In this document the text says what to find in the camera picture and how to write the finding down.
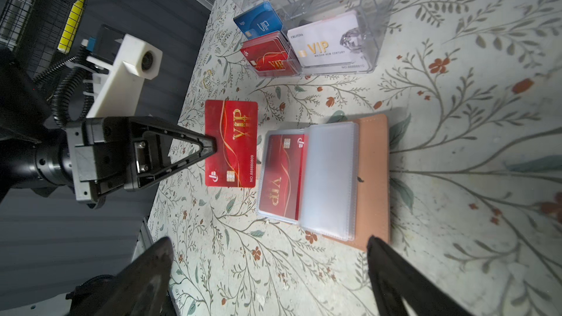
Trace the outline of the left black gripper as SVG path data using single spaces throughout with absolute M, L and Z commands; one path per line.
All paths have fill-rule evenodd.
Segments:
M 166 145 L 191 148 L 176 162 Z M 32 118 L 1 119 L 1 197 L 32 189 L 48 197 L 69 187 L 79 203 L 97 209 L 117 190 L 138 191 L 217 152 L 212 136 L 160 118 L 106 117 L 48 129 Z

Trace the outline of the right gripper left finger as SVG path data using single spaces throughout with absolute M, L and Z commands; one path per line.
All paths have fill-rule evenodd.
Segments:
M 68 293 L 68 314 L 175 315 L 169 292 L 173 262 L 171 240 L 161 238 L 116 276 L 93 277 Z

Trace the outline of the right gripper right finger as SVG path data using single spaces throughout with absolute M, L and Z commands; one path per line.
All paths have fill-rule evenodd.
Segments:
M 468 315 L 456 301 L 374 236 L 367 244 L 368 275 L 380 315 Z

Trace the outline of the pink leather card holder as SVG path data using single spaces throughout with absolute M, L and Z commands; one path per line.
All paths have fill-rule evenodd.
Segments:
M 293 225 L 362 251 L 372 236 L 389 243 L 387 116 L 377 114 L 299 130 L 307 140 L 299 221 Z

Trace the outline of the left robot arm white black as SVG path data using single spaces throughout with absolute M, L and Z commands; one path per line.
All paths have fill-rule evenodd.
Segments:
M 217 152 L 214 137 L 160 118 L 105 117 L 48 129 L 45 100 L 1 47 L 1 196 L 31 189 L 48 197 L 69 187 L 92 209 L 117 190 L 143 190 Z

